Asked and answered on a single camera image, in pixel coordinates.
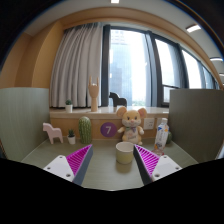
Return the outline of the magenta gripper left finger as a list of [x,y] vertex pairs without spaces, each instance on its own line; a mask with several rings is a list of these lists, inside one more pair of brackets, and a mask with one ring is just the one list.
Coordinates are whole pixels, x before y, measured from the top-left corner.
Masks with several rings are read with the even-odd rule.
[[92,145],[87,145],[68,156],[57,156],[44,170],[81,186],[92,155]]

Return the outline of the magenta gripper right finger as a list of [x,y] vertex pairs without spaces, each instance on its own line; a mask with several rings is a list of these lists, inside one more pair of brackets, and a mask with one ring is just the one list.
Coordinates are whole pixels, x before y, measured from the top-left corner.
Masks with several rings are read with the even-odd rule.
[[181,167],[169,156],[158,156],[139,145],[134,146],[133,154],[144,185],[181,170]]

